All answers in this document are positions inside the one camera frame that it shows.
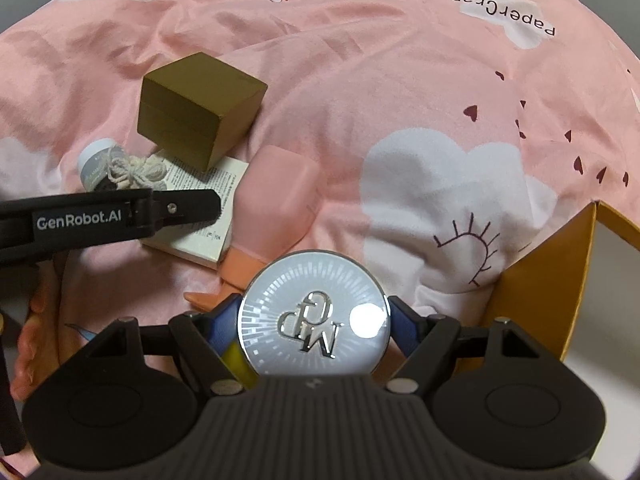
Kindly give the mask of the operator left hand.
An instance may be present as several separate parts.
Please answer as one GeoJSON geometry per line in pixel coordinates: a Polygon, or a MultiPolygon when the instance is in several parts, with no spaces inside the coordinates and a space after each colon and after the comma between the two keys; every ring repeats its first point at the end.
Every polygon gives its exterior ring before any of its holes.
{"type": "Polygon", "coordinates": [[[11,393],[25,401],[59,366],[58,314],[60,287],[67,252],[39,263],[38,284],[29,301],[29,314],[17,339],[11,393]]]}

